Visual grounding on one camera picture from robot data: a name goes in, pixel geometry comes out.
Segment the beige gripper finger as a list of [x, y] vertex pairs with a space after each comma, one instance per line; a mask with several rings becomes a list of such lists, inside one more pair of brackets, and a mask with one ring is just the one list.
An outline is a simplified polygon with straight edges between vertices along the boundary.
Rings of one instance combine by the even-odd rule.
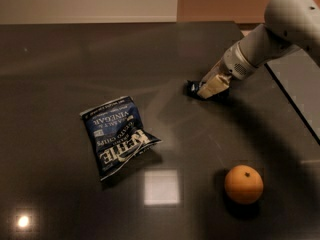
[[203, 99], [208, 99], [229, 88], [232, 74], [225, 63], [218, 61], [210, 71], [201, 79], [197, 95]]

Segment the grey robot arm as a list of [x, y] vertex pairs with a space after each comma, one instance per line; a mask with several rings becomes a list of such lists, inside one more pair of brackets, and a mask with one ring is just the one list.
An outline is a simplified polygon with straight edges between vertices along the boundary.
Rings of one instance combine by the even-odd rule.
[[209, 99], [268, 61], [303, 49], [320, 64], [320, 9], [314, 0], [270, 0], [264, 22], [228, 48], [202, 78], [197, 95]]

